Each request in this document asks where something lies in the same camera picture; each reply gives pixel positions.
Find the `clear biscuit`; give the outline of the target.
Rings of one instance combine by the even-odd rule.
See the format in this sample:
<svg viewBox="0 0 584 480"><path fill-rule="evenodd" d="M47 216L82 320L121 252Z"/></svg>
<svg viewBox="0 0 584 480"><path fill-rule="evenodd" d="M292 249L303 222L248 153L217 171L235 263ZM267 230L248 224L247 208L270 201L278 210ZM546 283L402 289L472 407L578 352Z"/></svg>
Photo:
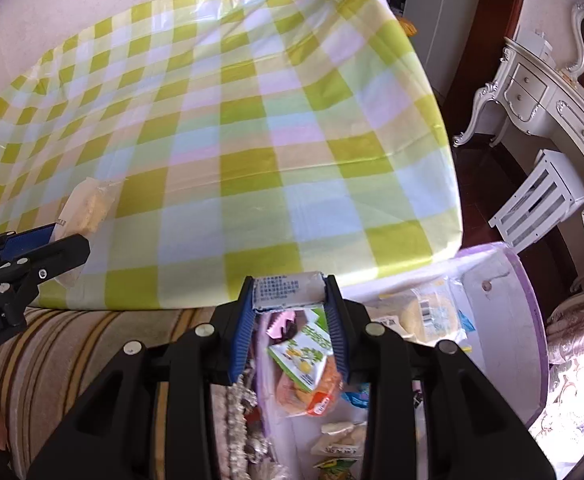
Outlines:
<svg viewBox="0 0 584 480"><path fill-rule="evenodd" d="M123 180L92 177L76 185L58 215L50 240L56 242L79 234L91 243L120 194L122 185Z"/></svg>

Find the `green garlic pea packet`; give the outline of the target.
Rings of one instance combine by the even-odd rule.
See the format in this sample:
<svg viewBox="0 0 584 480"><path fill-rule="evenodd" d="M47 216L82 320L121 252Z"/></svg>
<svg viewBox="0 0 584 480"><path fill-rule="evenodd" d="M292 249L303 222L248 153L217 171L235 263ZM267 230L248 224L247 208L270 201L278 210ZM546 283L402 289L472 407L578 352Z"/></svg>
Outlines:
<svg viewBox="0 0 584 480"><path fill-rule="evenodd" d="M318 480L355 480L353 468L357 463L357 458L328 458L316 463L313 470Z"/></svg>

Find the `tiger sandwich cake package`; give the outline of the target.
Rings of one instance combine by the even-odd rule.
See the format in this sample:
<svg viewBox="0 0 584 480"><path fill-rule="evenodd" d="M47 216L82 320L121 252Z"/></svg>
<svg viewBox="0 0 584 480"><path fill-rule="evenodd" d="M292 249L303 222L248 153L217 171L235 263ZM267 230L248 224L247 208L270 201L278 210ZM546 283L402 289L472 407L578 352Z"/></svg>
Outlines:
<svg viewBox="0 0 584 480"><path fill-rule="evenodd" d="M321 380L313 391L304 391L287 374L282 374L276 387L277 404L289 416L321 417L333 410L342 390L342 377L335 359L329 356Z"/></svg>

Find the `white green ginkgo snack bag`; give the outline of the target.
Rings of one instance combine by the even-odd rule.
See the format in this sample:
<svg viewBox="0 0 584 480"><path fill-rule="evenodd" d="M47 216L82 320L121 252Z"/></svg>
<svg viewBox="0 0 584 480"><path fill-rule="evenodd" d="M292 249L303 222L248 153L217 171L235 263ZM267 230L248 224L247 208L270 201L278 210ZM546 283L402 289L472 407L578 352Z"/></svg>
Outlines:
<svg viewBox="0 0 584 480"><path fill-rule="evenodd" d="M302 391L315 390L333 349L323 308L305 309L306 322L289 340L272 344L268 354Z"/></svg>

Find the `small white candy packet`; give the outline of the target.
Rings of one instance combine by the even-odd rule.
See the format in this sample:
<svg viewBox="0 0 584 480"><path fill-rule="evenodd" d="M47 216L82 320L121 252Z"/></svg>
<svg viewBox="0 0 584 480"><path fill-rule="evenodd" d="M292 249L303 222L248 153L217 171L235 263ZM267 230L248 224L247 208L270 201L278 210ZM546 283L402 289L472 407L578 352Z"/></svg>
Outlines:
<svg viewBox="0 0 584 480"><path fill-rule="evenodd" d="M263 276L255 280L252 309L257 313L298 310L320 306L325 299L320 272Z"/></svg>

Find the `blue pig snack bag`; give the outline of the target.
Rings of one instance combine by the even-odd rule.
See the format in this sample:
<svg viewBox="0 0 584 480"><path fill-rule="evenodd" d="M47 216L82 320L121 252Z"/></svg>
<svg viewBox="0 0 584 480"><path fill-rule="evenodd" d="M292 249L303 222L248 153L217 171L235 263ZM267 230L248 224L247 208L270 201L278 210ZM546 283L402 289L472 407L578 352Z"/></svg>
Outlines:
<svg viewBox="0 0 584 480"><path fill-rule="evenodd" d="M364 382L359 385L346 385L341 392L342 398L355 408L369 408L370 385Z"/></svg>

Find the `white pastry packet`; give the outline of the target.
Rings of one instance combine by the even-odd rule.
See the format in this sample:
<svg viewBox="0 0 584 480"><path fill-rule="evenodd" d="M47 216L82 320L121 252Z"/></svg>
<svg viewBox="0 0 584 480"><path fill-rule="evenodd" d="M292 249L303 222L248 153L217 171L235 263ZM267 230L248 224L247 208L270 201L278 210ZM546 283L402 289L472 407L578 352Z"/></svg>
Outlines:
<svg viewBox="0 0 584 480"><path fill-rule="evenodd" d="M365 452L367 423L330 422L322 425L321 435L310 452L315 456L360 457Z"/></svg>

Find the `cream roll clear package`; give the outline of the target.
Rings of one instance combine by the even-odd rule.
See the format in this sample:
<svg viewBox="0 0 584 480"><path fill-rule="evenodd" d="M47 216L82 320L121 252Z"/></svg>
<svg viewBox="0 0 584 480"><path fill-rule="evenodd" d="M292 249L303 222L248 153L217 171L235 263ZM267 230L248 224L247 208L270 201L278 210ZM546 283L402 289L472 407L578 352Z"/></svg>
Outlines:
<svg viewBox="0 0 584 480"><path fill-rule="evenodd" d="M383 295L366 304L370 320L395 330L415 344L434 347L440 340L467 338L446 278Z"/></svg>

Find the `pink snack packet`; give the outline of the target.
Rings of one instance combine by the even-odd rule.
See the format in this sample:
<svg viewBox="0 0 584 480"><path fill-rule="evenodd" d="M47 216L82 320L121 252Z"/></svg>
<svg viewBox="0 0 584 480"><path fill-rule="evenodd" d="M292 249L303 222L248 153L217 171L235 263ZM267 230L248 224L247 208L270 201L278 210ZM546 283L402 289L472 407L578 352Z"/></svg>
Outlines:
<svg viewBox="0 0 584 480"><path fill-rule="evenodd" d="M266 334L275 342L285 341L296 334L296 314L293 310L277 312L270 321Z"/></svg>

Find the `purple storage box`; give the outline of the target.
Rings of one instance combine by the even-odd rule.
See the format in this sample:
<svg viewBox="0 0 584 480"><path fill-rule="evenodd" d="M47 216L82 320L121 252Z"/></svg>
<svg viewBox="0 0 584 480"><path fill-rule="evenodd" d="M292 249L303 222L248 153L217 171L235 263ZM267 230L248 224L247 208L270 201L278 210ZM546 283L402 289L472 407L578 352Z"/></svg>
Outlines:
<svg viewBox="0 0 584 480"><path fill-rule="evenodd" d="M343 298L366 307L371 300L395 294L423 283L446 278L452 289L467 338L456 342L516 412L527 431L547 399L548 358L542 332L542 319L535 294L516 254L501 243L465 249L452 259L417 271L388 278L369 288L347 290L338 282ZM296 331L305 322L305 309L296 314ZM330 422L367 422L368 408L355 408L340 395L333 410L321 417L289 416L275 399L278 380L283 373L271 359L268 348L278 342L266 334L277 312L257 313L256 388L266 438L275 462L291 479L317 479L316 463L328 458L357 458L353 468L356 479L363 479L362 458L315 456L310 450L321 435L322 425ZM418 476L426 475L426 437L422 393L414 392L417 417Z"/></svg>

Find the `white slatted stool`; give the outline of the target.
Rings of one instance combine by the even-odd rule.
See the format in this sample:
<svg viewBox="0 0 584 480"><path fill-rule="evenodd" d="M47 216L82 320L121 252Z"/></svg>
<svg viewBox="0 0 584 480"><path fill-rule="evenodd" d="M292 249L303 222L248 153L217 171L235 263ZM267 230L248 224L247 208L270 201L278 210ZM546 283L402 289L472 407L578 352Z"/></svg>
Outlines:
<svg viewBox="0 0 584 480"><path fill-rule="evenodd" d="M584 182L568 156L540 150L535 166L488 225L517 254L584 205Z"/></svg>

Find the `green checkered tablecloth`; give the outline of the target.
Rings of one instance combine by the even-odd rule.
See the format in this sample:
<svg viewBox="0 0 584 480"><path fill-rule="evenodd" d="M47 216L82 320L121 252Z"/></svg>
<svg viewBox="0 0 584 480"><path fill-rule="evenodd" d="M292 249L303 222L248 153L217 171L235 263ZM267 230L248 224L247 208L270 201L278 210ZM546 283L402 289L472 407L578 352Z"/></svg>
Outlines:
<svg viewBox="0 0 584 480"><path fill-rule="evenodd" d="M444 122L385 0L154 0L68 38L0 94L0 230L53 222L87 178L114 203L46 307L214 306L284 272L353 285L462 239Z"/></svg>

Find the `white ornate dresser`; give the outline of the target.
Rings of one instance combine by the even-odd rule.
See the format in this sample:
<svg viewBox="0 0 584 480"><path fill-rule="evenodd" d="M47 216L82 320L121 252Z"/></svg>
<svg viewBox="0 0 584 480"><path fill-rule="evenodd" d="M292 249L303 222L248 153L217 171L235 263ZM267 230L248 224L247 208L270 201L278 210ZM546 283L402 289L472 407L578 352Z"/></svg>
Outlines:
<svg viewBox="0 0 584 480"><path fill-rule="evenodd" d="M490 104L505 113L493 144L516 130L518 151L531 161L531 171L540 150L558 151L569 157L584 182L584 90L580 86L573 87L541 58L507 39L496 75L475 92L469 125L455 136L455 145L472 139L482 111ZM584 205L557 226L563 223L576 229L566 241L569 250L584 255Z"/></svg>

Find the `white cabinet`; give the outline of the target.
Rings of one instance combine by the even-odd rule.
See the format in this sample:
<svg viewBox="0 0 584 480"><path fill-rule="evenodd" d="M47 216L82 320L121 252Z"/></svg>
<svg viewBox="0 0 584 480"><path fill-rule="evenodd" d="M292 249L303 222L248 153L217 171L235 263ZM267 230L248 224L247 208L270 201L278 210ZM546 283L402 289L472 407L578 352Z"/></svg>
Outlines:
<svg viewBox="0 0 584 480"><path fill-rule="evenodd" d="M417 29L412 46L437 99L443 101L455 77L478 0L386 0Z"/></svg>

